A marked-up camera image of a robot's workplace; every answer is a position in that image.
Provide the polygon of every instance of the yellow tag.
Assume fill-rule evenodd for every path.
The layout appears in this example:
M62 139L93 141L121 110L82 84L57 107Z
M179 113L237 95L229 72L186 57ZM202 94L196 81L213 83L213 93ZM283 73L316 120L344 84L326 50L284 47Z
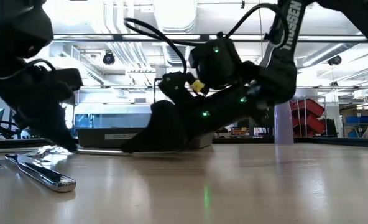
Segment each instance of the yellow tag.
M205 87L205 84L203 84L199 80L195 80L195 82L193 82L190 86L193 91L199 93L203 89L203 87Z

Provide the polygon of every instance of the robotic claw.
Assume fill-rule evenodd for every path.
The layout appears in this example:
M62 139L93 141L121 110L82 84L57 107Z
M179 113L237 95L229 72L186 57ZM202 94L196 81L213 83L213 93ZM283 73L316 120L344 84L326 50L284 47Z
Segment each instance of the robotic claw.
M75 151L76 145L64 122L60 103L83 86L76 69L56 70L46 61L25 62L53 39L52 25L42 9L46 0L0 0L0 97L15 111L20 128L31 127L51 143ZM228 34L204 44L172 41L145 22L127 18L126 26L140 34L174 44L191 45L189 63L197 78L186 72L163 76L159 88L170 101L151 106L149 125L122 146L124 152L171 151L182 149L192 139L214 132L240 119L260 121L268 106L284 103L296 90L294 52L307 5L341 11L368 38L368 0L278 0L251 9ZM257 9L277 15L268 35L260 65L241 62L229 38ZM130 23L148 28L144 32ZM36 65L46 63L49 69ZM189 83L193 96L186 88ZM219 92L206 96L205 89Z

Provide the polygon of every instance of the red shelf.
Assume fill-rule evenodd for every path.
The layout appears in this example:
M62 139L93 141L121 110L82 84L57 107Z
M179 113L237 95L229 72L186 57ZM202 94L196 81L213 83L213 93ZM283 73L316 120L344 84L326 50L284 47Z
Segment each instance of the red shelf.
M318 120L314 115L310 114L307 116L307 122L304 117L300 118L300 124L305 126L307 123L308 131L312 131L315 134L322 134L325 131L325 123ZM293 119L293 128L297 129L299 126L299 120Z
M300 100L298 102L298 106L297 102L290 103L290 109L292 110L292 113L296 113L294 114L294 116L296 117L297 117L297 109L300 109L300 113L304 114L305 108L307 109L307 114L313 114L317 118L321 117L325 111L323 106L319 105L316 101L311 99L307 99L305 101Z

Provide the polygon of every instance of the ceiling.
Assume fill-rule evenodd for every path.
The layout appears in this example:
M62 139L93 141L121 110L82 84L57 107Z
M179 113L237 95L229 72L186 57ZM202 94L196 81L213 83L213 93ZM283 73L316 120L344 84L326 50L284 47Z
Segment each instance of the ceiling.
M247 10L260 2L276 3L274 0L248 0L245 9L241 9L240 0L48 0L44 9L53 22L55 34L105 34L105 29L100 28L103 25L105 27L105 23L107 23L109 33L116 31L124 34L130 31L122 28L122 24L119 24L120 19L132 16L162 29L165 33L214 35L220 31L229 32ZM112 19L105 22L104 17L108 13ZM100 22L100 16L103 17L103 25L100 24L103 23ZM250 16L236 34L264 34L268 32L273 19L273 12L262 9ZM317 4L308 7L301 27L301 35L356 34L360 34L359 31L340 12L323 9ZM62 63L63 65L59 67L81 67L83 65L81 72L85 73L83 78L88 80L85 82L87 85L99 85L99 83L94 82L94 76L108 84L147 85L148 80L153 80L169 71L169 68L172 67L169 60L174 60L174 56L169 55L169 49L166 48L166 45L160 42L119 43L115 46L106 42L69 42L54 43L54 45L52 48L50 47L51 50L48 50L47 54L43 54L43 57L59 55L58 53L51 54L55 49L68 49L65 51L65 55L76 57L80 63ZM242 61L250 60L255 63L260 62L266 45L266 43L258 42L235 43ZM126 52L131 52L131 55L133 55L131 50L136 50L137 56L133 57L134 59L131 61L143 63L145 66L131 67L128 65L129 59L121 59L122 57L118 57L118 55L114 65L104 65L102 58L105 51L120 51L122 48L126 48ZM188 55L190 49L183 48L183 50ZM305 59L318 58L329 50L330 54L327 54L326 60L321 63L315 62L308 67L300 66L303 68L300 69L298 75L298 85L326 86L332 81L338 81L341 86L368 85L368 44L348 47L337 44L298 43L295 57L298 63L305 62ZM72 52L76 51L78 55L74 57ZM338 52L338 55L343 59L342 64L332 67L325 63L327 59L334 57ZM60 61L58 59L52 60L55 63L60 63ZM173 64L173 67L180 69L180 65L176 63ZM342 95L348 95L348 91L342 92ZM89 91L88 94L94 94L94 90Z

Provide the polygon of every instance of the duct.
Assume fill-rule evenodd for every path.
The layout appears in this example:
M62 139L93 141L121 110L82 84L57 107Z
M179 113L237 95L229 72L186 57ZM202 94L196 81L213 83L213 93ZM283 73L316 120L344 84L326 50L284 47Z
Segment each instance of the duct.
M153 0L153 4L155 18L162 32L192 33L196 20L197 0ZM185 46L177 46L177 48L187 58L190 48ZM182 61L171 47L163 46L163 54L168 64L182 66Z
M134 1L133 0L126 0L126 5L127 5L127 16L130 17L130 18L134 18ZM119 23L123 23L123 12L121 14L122 16L121 17L118 17L119 18L119 21L117 24ZM127 29L126 27L121 30L121 32L125 31L125 33L127 32ZM145 53L143 51L143 48L142 48L142 45L140 42L136 42L136 43L129 43L129 45L131 47L134 48L134 52L137 52L138 53L138 57L140 59L140 61L145 65L145 67L150 70L151 69L151 66L149 65L146 57L145 57Z
M367 54L362 54L361 56L359 56L359 57L357 57L357 58L354 58L354 59L352 59L351 61L349 61L349 62L347 62L347 63L351 63L351 62L355 62L356 60L360 60L360 59L362 59L362 58L366 58L368 56L368 53ZM327 70L327 71L325 71L325 72L323 72L323 73L321 73L321 74L319 74L318 76L319 77L322 77L323 75L326 75L326 74L328 74L328 73L331 73L332 71L331 70Z
M76 49L74 46L72 45L68 45L68 44L62 44L62 52L61 54L67 56L67 57L71 57L73 59L75 59L77 62L81 63L83 68L85 70L85 75L87 77L90 77L94 80L96 80L98 83L100 83L100 85L104 85L105 84L105 77L103 75L101 75L101 72L98 71L98 69L88 63L82 63L82 61L80 60L80 51L78 49Z
M321 62L325 62L336 55L339 55L358 44L329 44L326 47L323 47L321 50L311 54L310 56L305 57L303 60L299 61L298 69L311 67L317 65Z
M110 31L106 27L106 21L104 19L105 15L105 5L102 1L93 4L94 7L94 17L91 20L91 27L98 34L110 34ZM125 65L126 67L133 67L134 65L125 56L122 49L115 42L106 42L107 47L115 54L115 56Z
M114 21L115 12L117 12L117 10L114 7L114 3L111 1L108 1L104 5L104 23L110 34L118 33L115 27L116 23ZM116 16L117 17L123 16L123 11L118 10ZM118 42L117 44L119 48L122 50L122 53L124 54L124 56L128 59L129 63L131 64L131 67L133 67L134 69L140 69L140 66L142 65L140 64L138 58L136 58L133 50L128 47L127 43Z

